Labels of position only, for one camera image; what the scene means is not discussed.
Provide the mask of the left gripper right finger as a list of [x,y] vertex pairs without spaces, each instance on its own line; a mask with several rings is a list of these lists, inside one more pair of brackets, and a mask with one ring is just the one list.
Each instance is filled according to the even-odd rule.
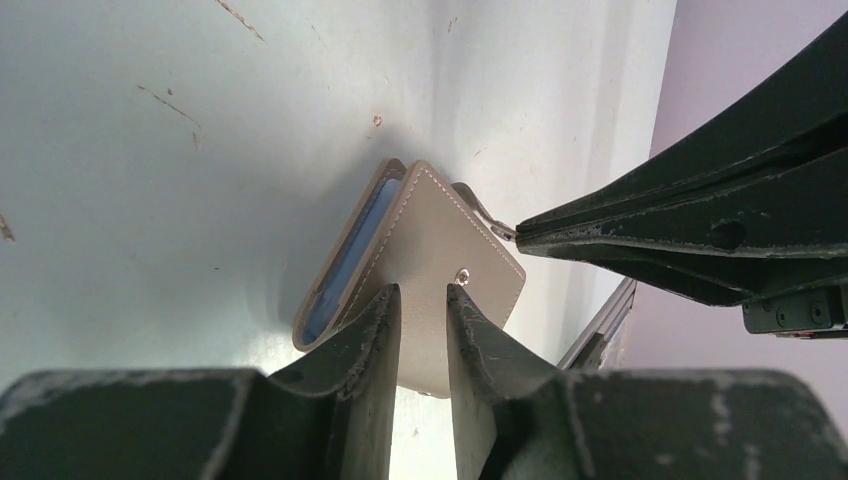
[[446,290],[461,479],[843,479],[817,397],[774,370],[562,370]]

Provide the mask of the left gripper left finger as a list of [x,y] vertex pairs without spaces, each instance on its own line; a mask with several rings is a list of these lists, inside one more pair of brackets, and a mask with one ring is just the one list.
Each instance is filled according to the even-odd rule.
[[5,479],[384,479],[401,292],[383,287],[297,361],[45,370],[1,398]]

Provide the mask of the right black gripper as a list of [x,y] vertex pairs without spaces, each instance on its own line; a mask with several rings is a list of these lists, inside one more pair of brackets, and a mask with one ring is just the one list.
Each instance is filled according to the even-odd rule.
[[702,304],[745,303],[750,334],[846,339],[845,156],[660,194],[728,179],[846,111],[841,16],[666,150],[604,188],[523,221],[518,248],[598,266]]

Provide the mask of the beige leather card holder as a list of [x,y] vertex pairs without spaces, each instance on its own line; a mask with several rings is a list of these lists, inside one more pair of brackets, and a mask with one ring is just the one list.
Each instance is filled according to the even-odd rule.
[[425,161],[383,161],[354,208],[294,320],[293,344],[308,352],[344,328],[386,284],[402,295],[397,384],[450,395],[446,288],[463,287],[503,327],[526,273],[506,248],[513,234]]

